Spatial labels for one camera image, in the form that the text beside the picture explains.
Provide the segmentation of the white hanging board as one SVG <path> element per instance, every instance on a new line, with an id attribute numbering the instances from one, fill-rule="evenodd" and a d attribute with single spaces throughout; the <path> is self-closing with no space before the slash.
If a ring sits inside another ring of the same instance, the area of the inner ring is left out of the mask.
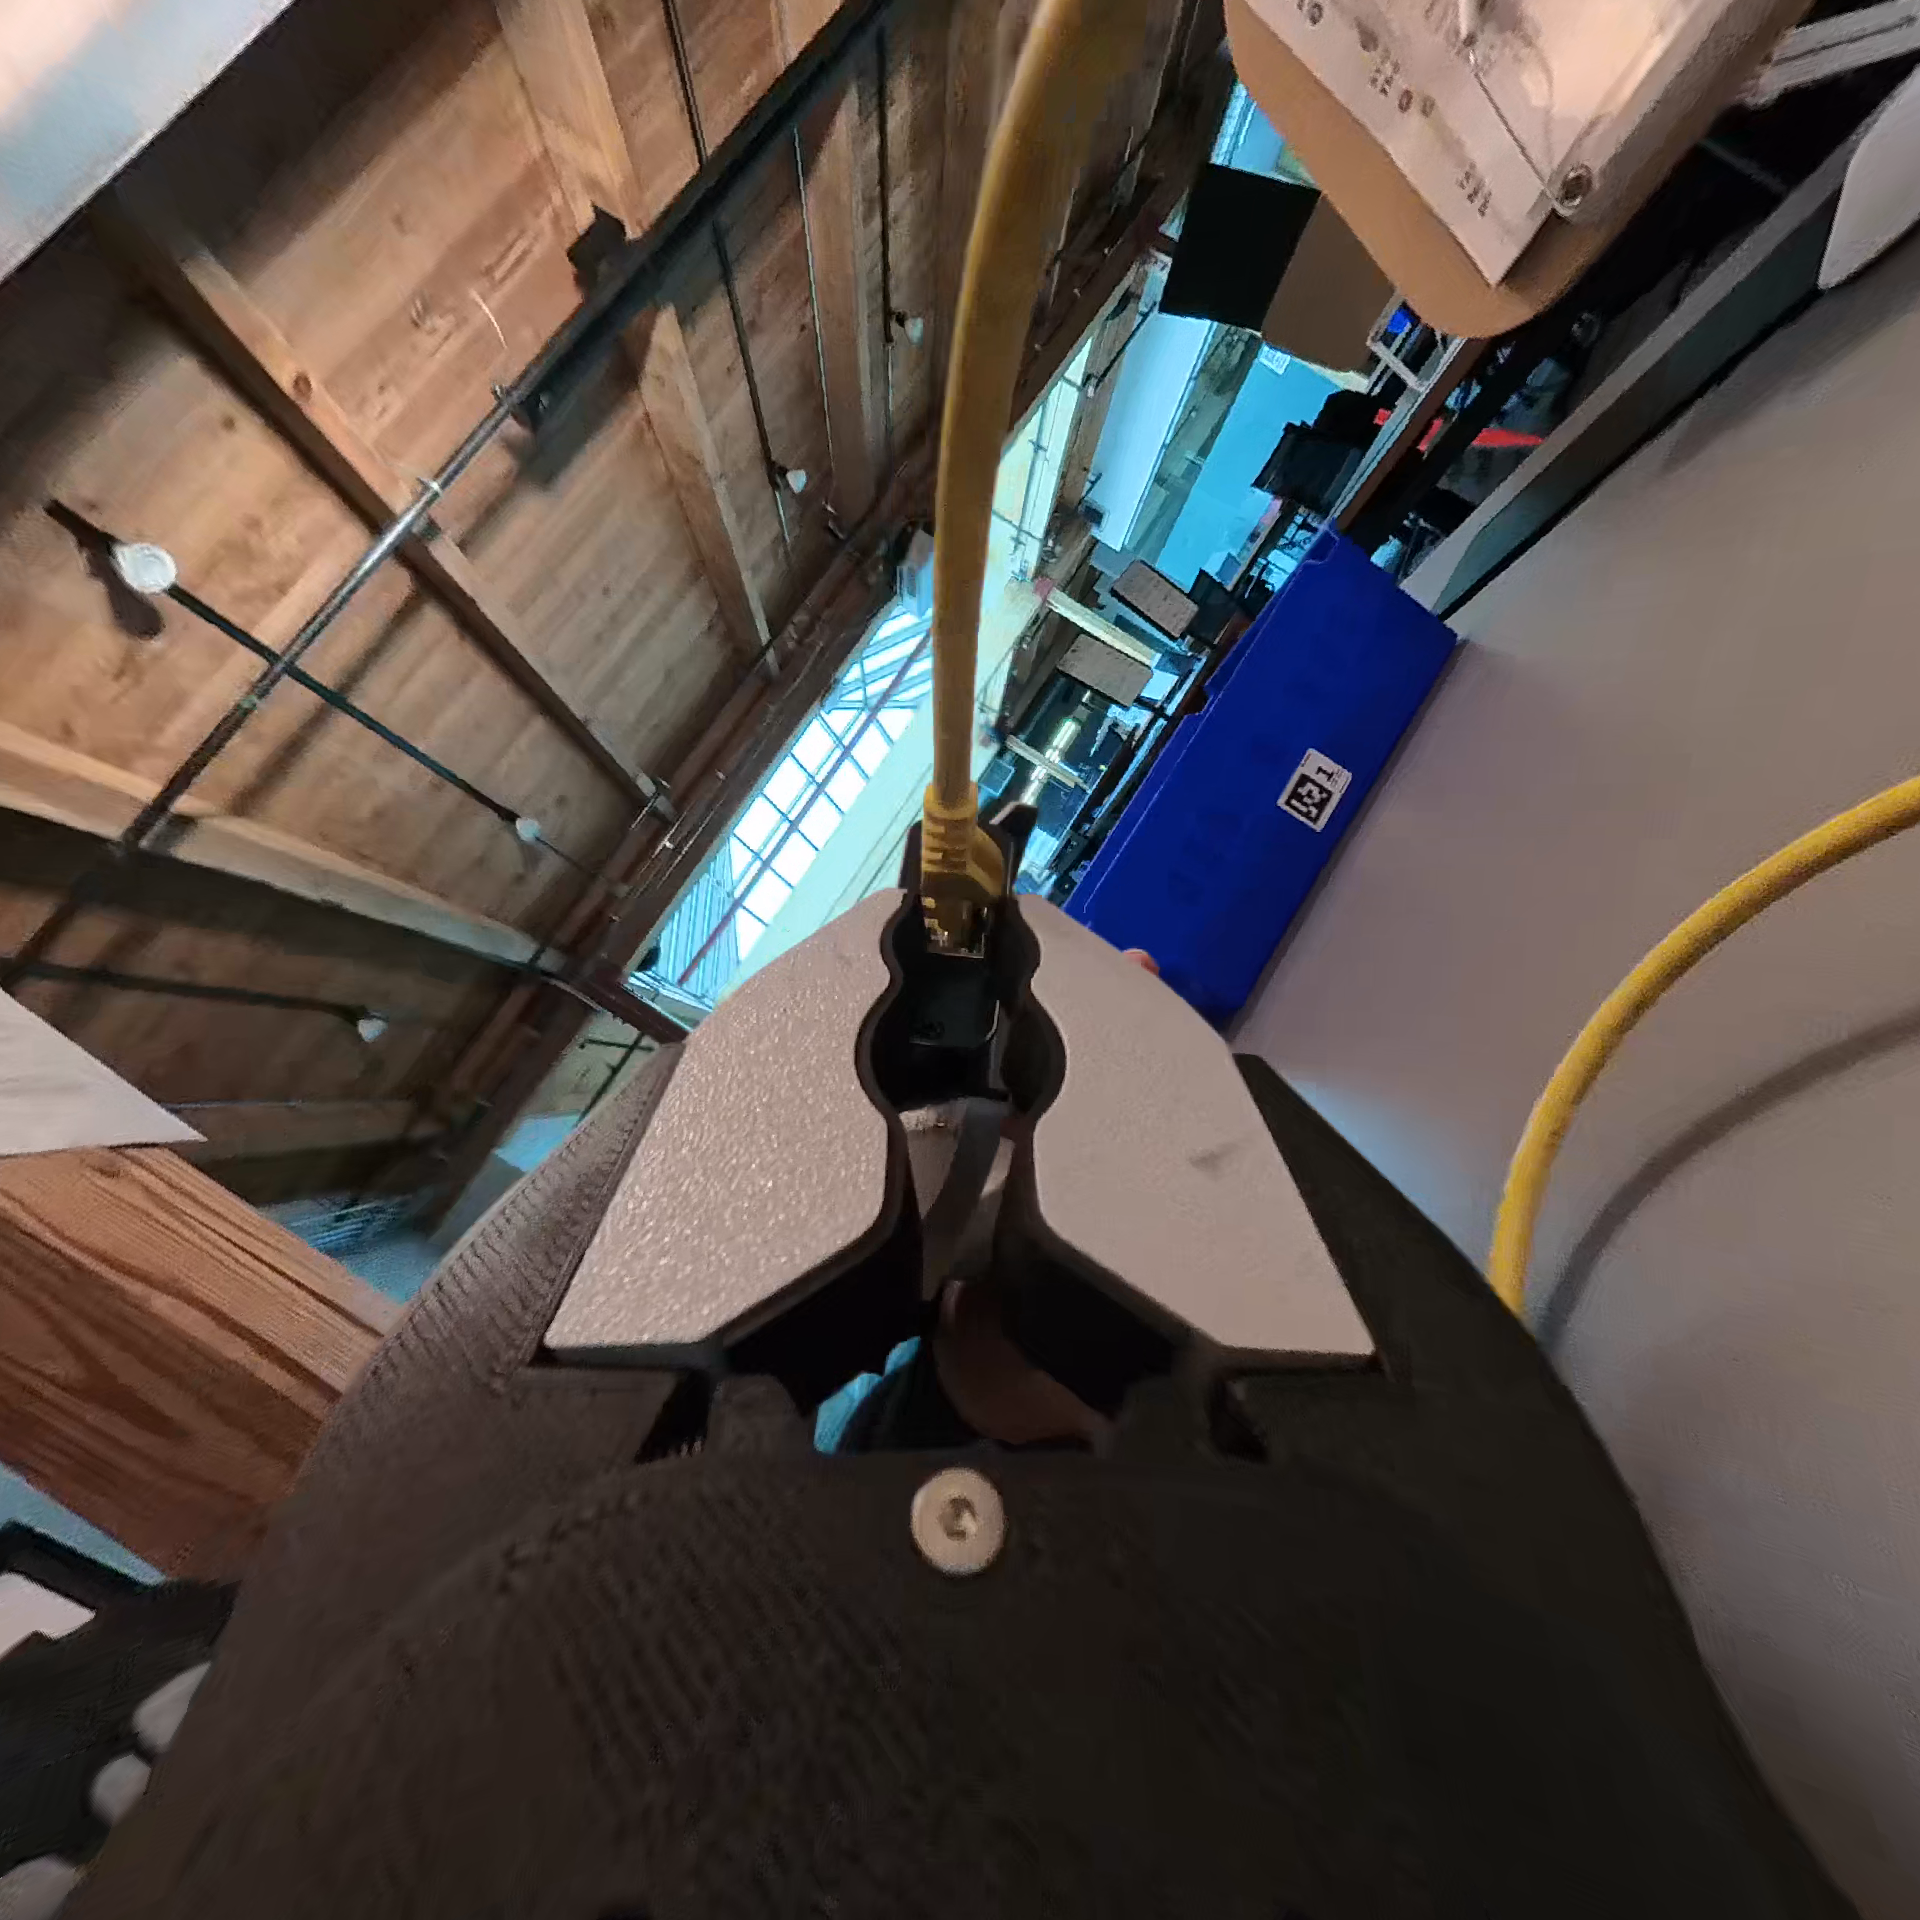
<path id="1" fill-rule="evenodd" d="M 0 995 L 0 1157 L 198 1144 L 205 1136 L 144 1100 L 74 1038 Z"/>

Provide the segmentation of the black network adapter box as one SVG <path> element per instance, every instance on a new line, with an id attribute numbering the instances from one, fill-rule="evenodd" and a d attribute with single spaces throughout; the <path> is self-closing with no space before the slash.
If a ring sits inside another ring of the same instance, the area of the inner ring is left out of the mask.
<path id="1" fill-rule="evenodd" d="M 859 1080 L 882 1114 L 1001 1091 L 998 1046 L 1025 1000 L 1037 947 L 1017 897 L 987 909 L 972 949 L 941 949 L 919 906 L 921 827 L 900 851 L 900 906 L 886 909 L 875 954 L 886 984 L 859 1028 Z"/>

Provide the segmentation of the person's left hand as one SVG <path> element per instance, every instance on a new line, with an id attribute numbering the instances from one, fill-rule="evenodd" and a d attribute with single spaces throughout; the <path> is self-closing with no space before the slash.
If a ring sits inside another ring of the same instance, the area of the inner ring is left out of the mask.
<path id="1" fill-rule="evenodd" d="M 1104 1446 L 1114 1422 L 1019 1354 L 987 1281 L 944 1281 L 934 1375 L 952 1408 L 998 1446 Z"/>

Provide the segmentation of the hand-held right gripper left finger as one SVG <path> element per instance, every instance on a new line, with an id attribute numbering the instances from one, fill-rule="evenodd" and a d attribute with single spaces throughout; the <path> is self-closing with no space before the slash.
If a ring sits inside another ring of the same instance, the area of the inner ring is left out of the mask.
<path id="1" fill-rule="evenodd" d="M 910 1160 L 861 1053 L 900 906 L 859 900 L 688 1038 L 548 1321 L 552 1361 L 854 1379 L 910 1341 Z"/>

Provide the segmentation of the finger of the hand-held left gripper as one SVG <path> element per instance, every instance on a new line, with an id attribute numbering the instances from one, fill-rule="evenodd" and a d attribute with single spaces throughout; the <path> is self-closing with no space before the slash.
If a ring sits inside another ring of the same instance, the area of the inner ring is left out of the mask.
<path id="1" fill-rule="evenodd" d="M 904 1114 L 910 1177 L 921 1244 L 921 1305 L 934 1305 L 964 1248 L 1001 1144 L 1006 1100 L 952 1100 Z"/>

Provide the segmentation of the blue plastic bin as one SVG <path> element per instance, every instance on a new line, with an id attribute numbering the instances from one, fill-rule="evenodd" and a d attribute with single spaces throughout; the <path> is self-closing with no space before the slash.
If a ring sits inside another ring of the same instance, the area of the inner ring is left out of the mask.
<path id="1" fill-rule="evenodd" d="M 1362 546 L 1317 532 L 1092 856 L 1065 917 L 1231 1028 L 1458 657 Z"/>

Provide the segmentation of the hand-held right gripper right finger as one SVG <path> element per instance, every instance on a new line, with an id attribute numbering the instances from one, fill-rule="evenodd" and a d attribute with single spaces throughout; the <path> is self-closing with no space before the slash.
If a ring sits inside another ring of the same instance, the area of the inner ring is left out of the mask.
<path id="1" fill-rule="evenodd" d="M 1376 1341 L 1231 1042 L 1050 900 L 1017 900 L 1010 1341 L 1119 1413 L 1148 1379 L 1374 1375 Z"/>

